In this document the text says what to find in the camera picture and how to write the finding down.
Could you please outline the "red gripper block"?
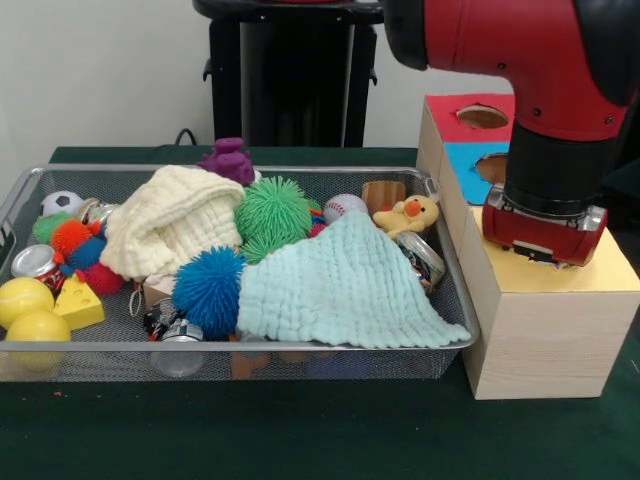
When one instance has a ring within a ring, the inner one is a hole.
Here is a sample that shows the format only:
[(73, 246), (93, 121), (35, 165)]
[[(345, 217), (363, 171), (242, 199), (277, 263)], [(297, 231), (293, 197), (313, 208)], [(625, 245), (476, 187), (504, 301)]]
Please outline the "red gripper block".
[(584, 266), (604, 233), (608, 211), (592, 205), (574, 218), (543, 218), (527, 213), (491, 187), (482, 209), (486, 240), (538, 262)]

